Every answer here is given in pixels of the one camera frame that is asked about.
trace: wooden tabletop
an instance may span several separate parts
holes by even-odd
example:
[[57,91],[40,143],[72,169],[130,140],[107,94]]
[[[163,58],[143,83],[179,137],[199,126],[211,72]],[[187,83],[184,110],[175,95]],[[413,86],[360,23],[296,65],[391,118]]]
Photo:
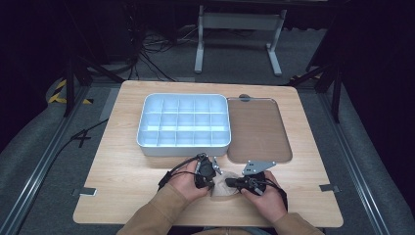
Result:
[[[96,188],[95,196],[80,196],[73,214],[78,223],[125,223],[158,190],[168,170],[183,157],[146,157],[136,141],[145,98],[152,93],[215,93],[225,97],[248,94],[273,98],[280,109],[293,159],[270,168],[287,192],[289,212],[298,212],[317,227],[340,227],[343,218],[332,191],[321,192],[329,184],[317,146],[293,87],[233,85],[213,83],[125,81],[112,111],[101,144],[85,182]],[[222,170],[240,173],[244,164],[218,157]],[[242,195],[201,198],[176,220],[176,225],[269,226]]]

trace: beige sleeve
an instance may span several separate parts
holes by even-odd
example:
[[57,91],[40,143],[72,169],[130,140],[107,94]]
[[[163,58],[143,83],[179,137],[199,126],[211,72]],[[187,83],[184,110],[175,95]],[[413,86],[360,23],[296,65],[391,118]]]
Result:
[[167,183],[117,234],[167,234],[174,220],[188,205],[186,198]]
[[317,235],[323,234],[319,229],[305,221],[298,213],[287,213],[273,223],[279,235]]

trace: white plastic tray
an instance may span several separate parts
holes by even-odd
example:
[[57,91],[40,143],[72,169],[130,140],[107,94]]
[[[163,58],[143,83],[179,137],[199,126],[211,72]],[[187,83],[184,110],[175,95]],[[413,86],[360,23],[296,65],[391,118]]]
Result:
[[144,155],[223,156],[230,141],[224,96],[157,93],[146,97],[137,133]]

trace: brown tray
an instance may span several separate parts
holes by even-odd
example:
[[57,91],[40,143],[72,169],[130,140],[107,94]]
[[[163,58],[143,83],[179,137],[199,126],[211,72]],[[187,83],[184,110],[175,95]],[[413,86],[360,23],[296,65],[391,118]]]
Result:
[[269,98],[228,98],[233,163],[289,162],[293,153],[277,102]]

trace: person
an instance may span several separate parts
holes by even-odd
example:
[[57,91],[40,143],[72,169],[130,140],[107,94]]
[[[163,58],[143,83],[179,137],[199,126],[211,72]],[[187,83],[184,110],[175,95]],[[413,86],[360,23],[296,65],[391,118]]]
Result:
[[[188,205],[208,194],[207,187],[198,189],[195,186],[193,174],[179,173],[180,171],[195,172],[196,165],[197,161],[192,161],[178,169],[177,174],[174,174],[155,197],[125,223],[117,235],[167,234],[175,219]],[[270,171],[265,171],[265,177],[278,185]],[[246,189],[242,189],[241,193],[272,224],[278,235],[323,234],[299,214],[287,213],[281,195],[275,188],[267,185],[262,196],[257,196]],[[233,227],[231,229],[231,233],[229,228],[215,228],[197,234],[251,234],[242,228]]]

